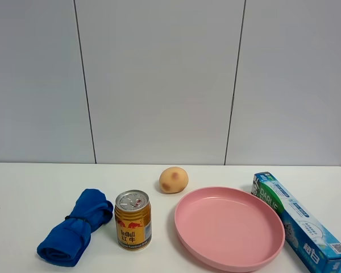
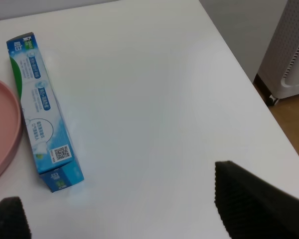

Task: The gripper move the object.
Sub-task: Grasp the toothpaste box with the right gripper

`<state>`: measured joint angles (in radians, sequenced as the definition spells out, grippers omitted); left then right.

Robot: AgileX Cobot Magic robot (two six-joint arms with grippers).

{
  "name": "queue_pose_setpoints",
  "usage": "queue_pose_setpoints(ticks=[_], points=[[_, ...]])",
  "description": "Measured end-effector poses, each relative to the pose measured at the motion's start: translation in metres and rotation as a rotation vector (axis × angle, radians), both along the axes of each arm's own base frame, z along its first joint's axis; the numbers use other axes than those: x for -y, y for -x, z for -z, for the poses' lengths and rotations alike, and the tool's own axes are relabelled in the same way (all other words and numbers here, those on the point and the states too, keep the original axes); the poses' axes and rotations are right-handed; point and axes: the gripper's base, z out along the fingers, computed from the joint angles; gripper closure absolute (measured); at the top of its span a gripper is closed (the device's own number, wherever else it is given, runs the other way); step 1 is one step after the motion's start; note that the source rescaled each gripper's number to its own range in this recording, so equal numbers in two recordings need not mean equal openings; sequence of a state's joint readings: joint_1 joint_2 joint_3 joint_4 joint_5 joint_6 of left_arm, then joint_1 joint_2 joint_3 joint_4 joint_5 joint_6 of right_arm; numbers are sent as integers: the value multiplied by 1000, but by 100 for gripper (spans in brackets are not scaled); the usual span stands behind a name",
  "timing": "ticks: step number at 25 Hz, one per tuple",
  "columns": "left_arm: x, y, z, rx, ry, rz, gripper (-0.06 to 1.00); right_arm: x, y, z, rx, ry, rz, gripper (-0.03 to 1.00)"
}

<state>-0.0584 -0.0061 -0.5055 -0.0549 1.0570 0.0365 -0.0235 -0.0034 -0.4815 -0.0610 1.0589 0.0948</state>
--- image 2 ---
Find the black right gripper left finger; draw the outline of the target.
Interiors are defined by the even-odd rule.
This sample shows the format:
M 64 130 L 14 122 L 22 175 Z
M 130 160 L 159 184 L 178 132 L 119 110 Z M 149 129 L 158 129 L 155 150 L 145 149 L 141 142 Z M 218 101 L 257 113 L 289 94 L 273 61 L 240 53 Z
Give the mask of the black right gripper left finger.
M 31 231 L 20 197 L 0 201 L 0 239 L 30 239 Z

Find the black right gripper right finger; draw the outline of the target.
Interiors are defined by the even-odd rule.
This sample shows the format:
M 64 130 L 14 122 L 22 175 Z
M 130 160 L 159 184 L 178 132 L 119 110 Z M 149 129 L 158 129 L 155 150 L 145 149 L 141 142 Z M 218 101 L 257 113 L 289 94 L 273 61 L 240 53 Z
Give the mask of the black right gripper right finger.
M 232 239 L 299 239 L 299 199 L 232 161 L 215 163 L 215 201 Z

